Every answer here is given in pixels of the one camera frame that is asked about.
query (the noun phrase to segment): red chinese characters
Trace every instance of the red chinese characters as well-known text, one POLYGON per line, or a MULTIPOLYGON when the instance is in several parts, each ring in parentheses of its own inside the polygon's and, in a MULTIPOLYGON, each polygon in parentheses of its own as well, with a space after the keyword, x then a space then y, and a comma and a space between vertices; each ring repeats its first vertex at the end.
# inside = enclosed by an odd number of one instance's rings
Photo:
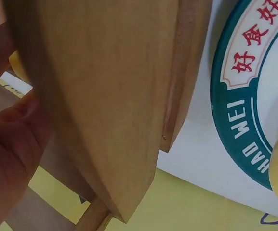
POLYGON ((240 72, 251 72, 252 69, 250 67, 251 63, 255 60, 255 56, 248 55, 248 51, 246 51, 243 55, 240 55, 238 52, 234 55, 234 64, 232 70, 237 70, 240 72))
POLYGON ((261 13, 260 18, 269 21, 269 23, 273 25, 274 18, 278 16, 278 1, 273 2, 272 0, 265 0, 262 6, 264 6, 264 8, 258 9, 258 12, 261 13))
POLYGON ((249 30, 243 33, 243 36, 247 40, 248 45, 251 45, 251 41, 257 42, 258 45, 261 44, 261 37, 266 35, 269 30, 264 31, 263 33, 260 32, 260 29, 257 28, 258 24, 255 24, 249 30))

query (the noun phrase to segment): white background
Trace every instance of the white background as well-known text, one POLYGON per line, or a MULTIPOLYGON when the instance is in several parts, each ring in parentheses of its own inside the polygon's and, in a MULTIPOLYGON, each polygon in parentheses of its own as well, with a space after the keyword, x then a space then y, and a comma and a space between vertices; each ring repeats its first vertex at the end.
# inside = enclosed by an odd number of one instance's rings
POLYGON ((187 119, 157 167, 231 200, 278 216, 274 193, 248 177, 230 158, 213 123, 210 73, 215 48, 237 0, 214 0, 206 44, 187 119))

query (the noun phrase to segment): wooden cutting board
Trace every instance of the wooden cutting board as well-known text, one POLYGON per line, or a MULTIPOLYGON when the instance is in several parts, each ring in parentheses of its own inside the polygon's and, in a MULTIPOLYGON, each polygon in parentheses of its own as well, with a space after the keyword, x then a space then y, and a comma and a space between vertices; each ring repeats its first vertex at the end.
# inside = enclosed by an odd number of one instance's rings
POLYGON ((192 95, 212 0, 4 1, 24 67, 82 176, 128 221, 192 95))

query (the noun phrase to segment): wooden slat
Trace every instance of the wooden slat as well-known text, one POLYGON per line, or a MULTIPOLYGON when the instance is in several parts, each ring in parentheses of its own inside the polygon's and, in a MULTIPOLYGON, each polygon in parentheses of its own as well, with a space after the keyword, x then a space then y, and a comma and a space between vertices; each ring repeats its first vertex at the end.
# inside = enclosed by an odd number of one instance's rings
POLYGON ((73 231, 75 225, 30 188, 12 209, 6 223, 14 231, 73 231))
POLYGON ((161 150, 168 152, 187 116, 203 52, 212 0, 179 0, 171 83, 161 150))
POLYGON ((103 231, 112 219, 105 204, 96 198, 76 225, 76 231, 103 231))
POLYGON ((176 0, 5 0, 23 64, 75 165, 128 221, 155 174, 176 0))
MULTIPOLYGON (((0 85, 0 111, 14 105, 18 100, 18 97, 0 85)), ((75 168, 55 136, 50 140, 40 166, 86 200, 90 202, 94 200, 95 193, 75 168)))

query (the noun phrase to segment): round label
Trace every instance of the round label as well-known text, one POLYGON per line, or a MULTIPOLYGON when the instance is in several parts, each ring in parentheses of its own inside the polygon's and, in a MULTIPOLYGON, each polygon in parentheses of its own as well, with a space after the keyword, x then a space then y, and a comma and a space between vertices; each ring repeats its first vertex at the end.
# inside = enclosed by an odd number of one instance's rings
POLYGON ((241 0, 212 66, 214 122, 227 152, 271 189, 268 168, 278 135, 278 0, 241 0))

